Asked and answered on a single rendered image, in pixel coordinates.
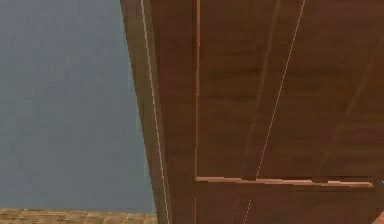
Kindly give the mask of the brown wooden room door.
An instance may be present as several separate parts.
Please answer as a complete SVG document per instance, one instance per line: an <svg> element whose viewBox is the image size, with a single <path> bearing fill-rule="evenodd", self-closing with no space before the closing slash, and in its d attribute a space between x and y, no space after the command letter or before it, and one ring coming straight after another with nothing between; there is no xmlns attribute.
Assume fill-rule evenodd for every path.
<svg viewBox="0 0 384 224"><path fill-rule="evenodd" d="M384 224L384 0L120 0L158 224Z"/></svg>

